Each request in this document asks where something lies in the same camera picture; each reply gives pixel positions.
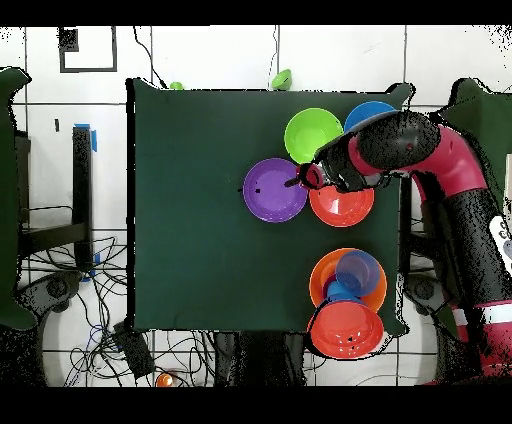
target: bowl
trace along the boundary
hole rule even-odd
[[[384,325],[372,309],[351,301],[333,301],[317,308],[308,324],[314,347],[335,359],[355,359],[374,350]]]
[[[332,227],[350,227],[361,222],[372,209],[373,188],[339,193],[334,186],[309,191],[309,203],[315,215]]]
[[[243,196],[248,209],[266,222],[285,222],[306,204],[308,190],[300,185],[285,187],[297,175],[297,167],[285,159],[265,159],[254,165],[244,180]]]
[[[342,134],[343,127],[331,112],[309,108],[297,113],[288,122],[284,145],[291,158],[302,164],[311,162],[320,147]]]
[[[378,115],[379,113],[392,112],[393,110],[395,110],[393,106],[384,102],[372,101],[362,103],[354,108],[352,112],[350,112],[347,116],[344,125],[345,131],[350,131],[353,127],[365,119],[371,118],[375,115]]]
[[[343,257],[343,255],[354,250],[358,249],[337,249],[329,252],[317,262],[313,268],[311,277],[309,278],[309,295],[315,307],[318,307],[325,300],[324,284],[329,281],[332,275],[336,274],[336,265],[338,264],[339,260]],[[384,269],[380,264],[379,268],[380,274],[377,287],[372,293],[361,297],[361,300],[364,302],[364,304],[375,313],[379,311],[380,307],[384,303],[387,290],[386,274],[384,274]]]

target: orange bowl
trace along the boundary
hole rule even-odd
[[[370,213],[373,188],[352,193],[338,193],[334,186],[309,190],[309,203],[318,218],[332,227],[350,227]]]
[[[336,359],[355,359],[370,353],[382,340],[382,320],[365,305],[333,302],[325,305],[311,328],[311,342],[324,355]]]
[[[311,277],[309,279],[309,295],[315,307],[318,307],[324,301],[323,288],[327,279],[336,273],[336,265],[341,257],[354,248],[343,248],[329,252],[313,268]],[[377,288],[370,294],[363,296],[361,300],[368,308],[377,313],[384,303],[387,290],[386,274],[379,263],[380,278],[377,283]]]

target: floor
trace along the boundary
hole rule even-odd
[[[101,261],[107,259],[110,247],[121,251],[108,262],[109,276],[116,280],[109,280],[106,273],[96,276],[96,287],[106,295],[110,329],[126,314],[126,289],[122,285],[126,276],[126,252],[122,251],[126,245],[124,81],[139,76],[158,85],[151,62],[166,84],[180,81],[185,89],[267,88],[277,69],[286,68],[293,72],[292,90],[384,91],[393,83],[407,81],[416,87],[411,107],[419,112],[444,106],[453,82],[461,77],[478,77],[495,91],[507,90],[512,84],[510,30],[504,27],[282,25],[278,34],[275,29],[274,25],[137,27],[138,40],[147,47],[146,52],[136,43],[132,27],[116,27],[117,72],[60,73],[57,28],[0,28],[0,66],[21,67],[32,78],[15,95],[13,105],[18,128],[28,131],[32,140],[32,208],[71,205],[71,129],[74,124],[85,123],[96,131],[95,249]],[[65,53],[66,67],[112,66],[110,27],[79,27],[78,34],[80,51]],[[420,218],[417,191],[413,206],[415,217]],[[32,227],[69,221],[66,208],[31,212]],[[55,261],[70,260],[65,254],[54,254]],[[420,264],[419,258],[412,260],[414,265]],[[22,285],[44,275],[50,267],[45,258],[31,257],[23,268]],[[96,343],[85,316],[87,308],[89,322],[100,324],[94,284],[91,280],[81,282],[83,303],[75,297],[68,310],[52,313],[48,319],[43,348],[51,386],[86,384],[84,373],[77,374],[73,367],[80,368],[83,352],[90,352]],[[380,386],[430,381],[436,365],[432,321],[420,317],[407,300],[402,316],[410,332],[392,340],[383,354],[348,363],[324,362],[306,353],[308,384]],[[201,358],[196,351],[190,353],[197,343],[190,332],[153,331],[147,334],[147,343],[159,367],[183,371],[178,375],[188,384],[205,383],[205,367],[199,367]],[[213,349],[206,344],[213,358]],[[126,362],[114,347],[112,350],[111,362],[121,373],[127,369]],[[154,385],[156,375],[135,381],[128,374],[118,381],[113,370],[99,362],[96,377],[87,379],[88,386]],[[198,368],[199,372],[191,373]]]

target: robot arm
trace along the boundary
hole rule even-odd
[[[397,111],[362,122],[301,165],[298,180],[341,192],[375,186],[379,176],[406,172],[446,246],[459,304],[454,315],[462,341],[474,344],[480,375],[508,375],[512,364],[512,261],[508,229],[479,161],[456,131],[420,113]]]

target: table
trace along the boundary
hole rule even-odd
[[[369,94],[168,91],[140,79],[127,87],[135,109],[135,329],[303,332],[314,312],[314,265],[355,247],[383,266],[388,292],[379,314],[389,334],[403,334],[395,316],[398,180],[376,190],[372,211],[351,228],[324,224],[309,204],[288,222],[263,222],[240,189],[260,160],[290,160],[283,135],[295,113],[321,107],[343,123],[369,100],[400,109],[409,84]]]

